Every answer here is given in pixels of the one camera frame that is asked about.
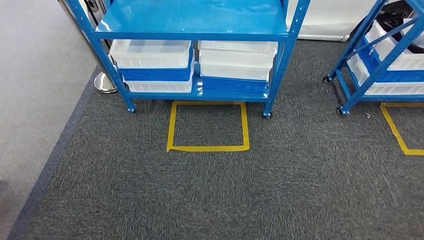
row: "stanchion base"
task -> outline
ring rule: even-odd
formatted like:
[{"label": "stanchion base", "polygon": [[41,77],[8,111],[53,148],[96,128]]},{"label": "stanchion base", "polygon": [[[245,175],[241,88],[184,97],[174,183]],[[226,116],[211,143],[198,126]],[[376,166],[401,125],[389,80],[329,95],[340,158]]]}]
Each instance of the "stanchion base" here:
[{"label": "stanchion base", "polygon": [[115,84],[109,80],[108,76],[104,72],[99,73],[94,78],[94,87],[101,93],[111,94],[118,91]]}]

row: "stainless steel post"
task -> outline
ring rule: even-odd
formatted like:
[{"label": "stainless steel post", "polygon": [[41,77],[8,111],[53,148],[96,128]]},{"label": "stainless steel post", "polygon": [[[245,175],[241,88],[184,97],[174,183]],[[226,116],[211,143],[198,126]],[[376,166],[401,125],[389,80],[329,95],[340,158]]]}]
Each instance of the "stainless steel post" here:
[{"label": "stainless steel post", "polygon": [[69,9],[68,5],[64,0],[57,0],[60,3],[60,6],[62,7],[63,11],[66,13],[69,20],[72,22],[75,29],[78,31],[79,35],[82,39],[84,39],[86,45],[90,49],[91,55],[96,60],[97,64],[100,66],[102,72],[99,73],[95,79],[94,79],[94,87],[105,94],[115,93],[118,91],[115,84],[110,80],[110,76],[108,76],[106,73],[105,66],[103,65],[102,61],[100,61],[99,57],[97,56],[96,52],[94,51],[90,41],[87,39],[84,32],[78,27],[77,21],[75,20],[75,17],[73,16],[71,10]]}]

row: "yellow tape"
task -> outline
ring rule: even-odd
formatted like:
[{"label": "yellow tape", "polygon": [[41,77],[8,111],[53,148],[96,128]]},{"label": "yellow tape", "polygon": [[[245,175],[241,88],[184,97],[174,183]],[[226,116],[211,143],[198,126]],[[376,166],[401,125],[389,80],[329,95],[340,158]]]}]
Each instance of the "yellow tape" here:
[{"label": "yellow tape", "polygon": [[169,116],[168,141],[166,143],[166,152],[169,152],[174,144],[175,118],[177,116],[177,103],[172,102],[171,114]]},{"label": "yellow tape", "polygon": [[[241,107],[241,131],[243,134],[243,145],[224,145],[224,146],[174,146],[175,122],[177,116],[177,105],[240,105]],[[248,114],[246,103],[232,101],[173,101],[171,113],[169,116],[168,140],[166,143],[166,152],[170,150],[184,152],[241,152],[250,149]]]},{"label": "yellow tape", "polygon": [[388,108],[424,108],[424,102],[382,102]]},{"label": "yellow tape", "polygon": [[382,102],[380,104],[381,112],[383,113],[385,120],[387,121],[388,125],[390,126],[391,132],[394,134],[394,137],[396,138],[397,143],[399,144],[400,149],[402,149],[403,153],[405,155],[424,156],[424,149],[410,149],[410,148],[407,147],[404,139],[402,138],[401,134],[399,133],[398,129],[396,128],[392,117],[390,117],[390,114],[387,111],[386,107],[419,108],[419,107],[424,107],[424,103],[421,103],[421,102]]}]

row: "blue plastic bin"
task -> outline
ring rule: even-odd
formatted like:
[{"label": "blue plastic bin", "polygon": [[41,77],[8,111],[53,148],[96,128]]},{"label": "blue plastic bin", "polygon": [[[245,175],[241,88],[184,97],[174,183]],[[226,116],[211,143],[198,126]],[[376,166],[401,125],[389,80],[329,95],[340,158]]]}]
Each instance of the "blue plastic bin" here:
[{"label": "blue plastic bin", "polygon": [[186,68],[119,68],[118,70],[126,81],[188,81],[191,72],[190,63],[194,57],[193,44],[188,50]]},{"label": "blue plastic bin", "polygon": [[201,76],[203,89],[241,91],[249,93],[266,93],[268,82],[264,80],[236,79],[224,77]]},{"label": "blue plastic bin", "polygon": [[[363,37],[357,49],[368,44]],[[358,52],[369,74],[371,74],[381,63],[379,54],[373,50],[373,46],[366,47]],[[376,83],[401,83],[401,82],[424,82],[424,70],[387,70],[376,81]]]}]

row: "gray carpet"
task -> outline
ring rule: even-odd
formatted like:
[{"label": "gray carpet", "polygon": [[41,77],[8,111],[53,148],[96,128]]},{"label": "gray carpet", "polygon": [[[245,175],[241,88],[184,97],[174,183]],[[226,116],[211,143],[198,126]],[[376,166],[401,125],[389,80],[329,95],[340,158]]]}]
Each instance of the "gray carpet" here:
[{"label": "gray carpet", "polygon": [[[297,43],[273,118],[247,104],[246,152],[166,152],[170,101],[129,114],[93,92],[10,239],[423,239],[424,157],[403,155],[378,104],[338,116],[321,82],[344,46]],[[192,110],[178,107],[178,144],[241,140],[240,108]]]}]

